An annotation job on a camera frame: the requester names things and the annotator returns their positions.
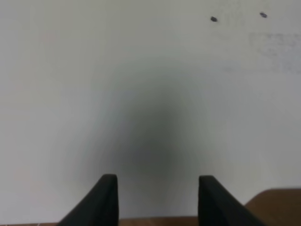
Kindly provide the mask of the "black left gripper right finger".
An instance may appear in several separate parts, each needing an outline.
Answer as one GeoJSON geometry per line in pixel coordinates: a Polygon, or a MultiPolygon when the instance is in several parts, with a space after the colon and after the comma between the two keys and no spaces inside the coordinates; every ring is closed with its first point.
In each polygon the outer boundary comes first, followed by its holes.
{"type": "Polygon", "coordinates": [[[200,226],[264,225],[213,176],[199,177],[198,224],[200,226]]]}

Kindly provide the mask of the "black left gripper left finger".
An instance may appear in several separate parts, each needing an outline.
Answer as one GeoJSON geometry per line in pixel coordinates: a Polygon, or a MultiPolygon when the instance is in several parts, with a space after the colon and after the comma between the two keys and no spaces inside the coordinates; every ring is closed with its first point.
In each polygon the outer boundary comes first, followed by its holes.
{"type": "Polygon", "coordinates": [[[117,226],[118,178],[103,175],[59,226],[117,226]]]}

